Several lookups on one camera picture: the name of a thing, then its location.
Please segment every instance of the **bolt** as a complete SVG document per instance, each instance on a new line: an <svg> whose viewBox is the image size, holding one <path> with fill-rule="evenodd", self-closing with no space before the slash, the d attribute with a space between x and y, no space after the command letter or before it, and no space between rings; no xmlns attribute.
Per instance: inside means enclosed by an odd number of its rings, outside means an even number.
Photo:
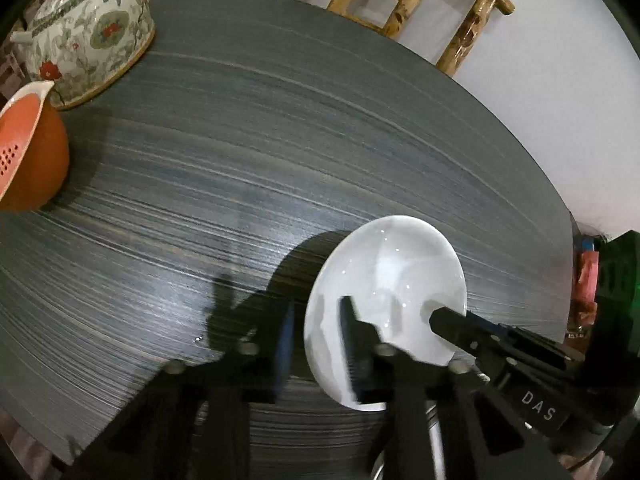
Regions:
<svg viewBox="0 0 640 480"><path fill-rule="evenodd" d="M180 375L186 366L183 361L180 359L171 359L167 364L164 365L164 371L169 375Z"/></svg>
<svg viewBox="0 0 640 480"><path fill-rule="evenodd" d="M388 343L380 343L376 345L376 354L380 357L391 357L396 354L396 349Z"/></svg>
<svg viewBox="0 0 640 480"><path fill-rule="evenodd" d="M251 341L240 341L238 342L238 352L242 355L258 355L260 347Z"/></svg>
<svg viewBox="0 0 640 480"><path fill-rule="evenodd" d="M455 374L466 374L471 368L464 361L460 361L459 359L453 359L452 362L449 363L449 370L451 370Z"/></svg>

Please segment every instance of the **orange bowl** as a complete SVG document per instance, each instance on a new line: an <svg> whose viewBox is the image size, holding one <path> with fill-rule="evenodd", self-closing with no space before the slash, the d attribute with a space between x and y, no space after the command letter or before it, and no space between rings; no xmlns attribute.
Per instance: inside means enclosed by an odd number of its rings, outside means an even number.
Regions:
<svg viewBox="0 0 640 480"><path fill-rule="evenodd" d="M69 143L49 103L52 81L29 83L0 112L0 209L34 210L51 200L69 168Z"/></svg>

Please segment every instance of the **ceramic teapot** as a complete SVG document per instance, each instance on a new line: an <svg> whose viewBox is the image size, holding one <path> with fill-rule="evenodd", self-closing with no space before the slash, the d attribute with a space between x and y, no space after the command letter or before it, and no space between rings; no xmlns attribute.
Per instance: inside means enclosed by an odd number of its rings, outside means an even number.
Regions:
<svg viewBox="0 0 640 480"><path fill-rule="evenodd" d="M25 32L32 80L51 80L58 110L91 99L123 75L151 44L148 0L46 0Z"/></svg>

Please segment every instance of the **gray table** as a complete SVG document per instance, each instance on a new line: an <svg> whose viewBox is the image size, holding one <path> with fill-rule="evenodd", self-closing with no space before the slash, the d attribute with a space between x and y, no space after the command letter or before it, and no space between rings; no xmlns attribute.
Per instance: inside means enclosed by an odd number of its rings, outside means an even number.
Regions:
<svg viewBox="0 0 640 480"><path fill-rule="evenodd" d="M56 455L69 461L162 362L216 358L287 294L294 377L252 410L254 478L357 477L380 414L312 381L302 323L331 250L389 214L450 240L471 310L562 337L569 213L457 83L297 1L152 5L151 50L63 115L62 192L0 215L0 404Z"/></svg>

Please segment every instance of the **white wall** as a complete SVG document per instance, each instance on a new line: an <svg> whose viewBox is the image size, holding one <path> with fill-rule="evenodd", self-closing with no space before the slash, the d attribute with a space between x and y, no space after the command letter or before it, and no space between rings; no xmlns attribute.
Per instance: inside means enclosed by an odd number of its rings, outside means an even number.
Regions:
<svg viewBox="0 0 640 480"><path fill-rule="evenodd" d="M325 7L329 0L303 0ZM640 60L601 0L512 0L455 80L529 150L578 222L640 231ZM399 38L435 62L473 0L423 0ZM393 0L360 0L380 24Z"/></svg>

